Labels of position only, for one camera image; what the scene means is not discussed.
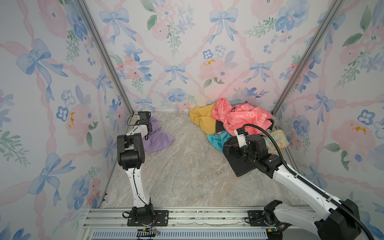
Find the lavender purple cloth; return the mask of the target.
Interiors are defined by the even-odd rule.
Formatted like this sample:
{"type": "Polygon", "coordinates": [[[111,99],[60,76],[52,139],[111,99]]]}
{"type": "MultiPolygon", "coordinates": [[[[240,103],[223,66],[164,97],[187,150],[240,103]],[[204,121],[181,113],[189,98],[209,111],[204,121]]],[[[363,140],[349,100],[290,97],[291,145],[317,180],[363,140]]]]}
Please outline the lavender purple cloth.
{"type": "Polygon", "coordinates": [[[143,139],[145,151],[153,153],[170,147],[175,141],[175,137],[162,129],[156,117],[151,117],[150,123],[152,132],[143,139]]]}

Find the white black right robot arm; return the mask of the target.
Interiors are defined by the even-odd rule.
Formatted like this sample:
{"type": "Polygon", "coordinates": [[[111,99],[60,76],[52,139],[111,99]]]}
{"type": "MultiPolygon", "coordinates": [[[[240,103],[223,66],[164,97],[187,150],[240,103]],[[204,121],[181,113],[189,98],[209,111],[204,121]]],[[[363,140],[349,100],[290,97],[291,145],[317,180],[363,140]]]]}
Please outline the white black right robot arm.
{"type": "Polygon", "coordinates": [[[322,240],[354,240],[362,233],[358,224],[359,208],[354,202],[327,194],[288,164],[283,164],[279,155],[269,153],[266,141],[260,135],[236,136],[224,143],[223,153],[230,165],[239,167],[242,173],[257,169],[294,192],[312,208],[311,212],[304,211],[273,200],[257,217],[249,213],[250,225],[296,226],[322,240]]]}

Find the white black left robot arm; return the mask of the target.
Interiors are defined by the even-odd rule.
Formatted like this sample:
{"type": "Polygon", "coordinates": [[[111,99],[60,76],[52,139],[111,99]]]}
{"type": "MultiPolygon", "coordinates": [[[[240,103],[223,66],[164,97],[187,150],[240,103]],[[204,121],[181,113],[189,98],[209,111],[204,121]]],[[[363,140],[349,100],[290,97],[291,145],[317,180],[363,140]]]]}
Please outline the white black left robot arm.
{"type": "Polygon", "coordinates": [[[155,211],[145,186],[142,165],[145,163],[143,138],[152,132],[151,113],[138,112],[138,115],[133,129],[117,137],[117,160],[126,172],[133,192],[134,204],[129,212],[128,226],[149,226],[155,220],[155,211]]]}

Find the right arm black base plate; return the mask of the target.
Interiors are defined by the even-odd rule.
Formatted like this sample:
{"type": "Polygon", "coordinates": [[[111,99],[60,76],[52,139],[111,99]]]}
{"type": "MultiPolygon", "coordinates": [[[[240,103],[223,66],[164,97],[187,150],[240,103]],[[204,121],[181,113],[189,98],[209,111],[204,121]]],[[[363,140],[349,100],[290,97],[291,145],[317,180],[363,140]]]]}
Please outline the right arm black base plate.
{"type": "Polygon", "coordinates": [[[274,210],[282,203],[282,201],[273,200],[263,210],[247,211],[248,216],[244,218],[244,221],[251,227],[279,227],[281,222],[276,217],[274,210]]]}

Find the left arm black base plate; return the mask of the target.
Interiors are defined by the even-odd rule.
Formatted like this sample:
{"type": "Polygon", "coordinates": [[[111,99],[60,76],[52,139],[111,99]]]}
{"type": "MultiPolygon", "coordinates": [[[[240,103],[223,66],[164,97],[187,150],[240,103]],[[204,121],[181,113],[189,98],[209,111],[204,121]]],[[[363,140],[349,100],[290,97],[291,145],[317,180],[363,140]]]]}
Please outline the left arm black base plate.
{"type": "Polygon", "coordinates": [[[145,205],[124,211],[122,217],[127,219],[129,227],[166,227],[169,222],[169,213],[168,210],[154,210],[152,205],[145,205]]]}

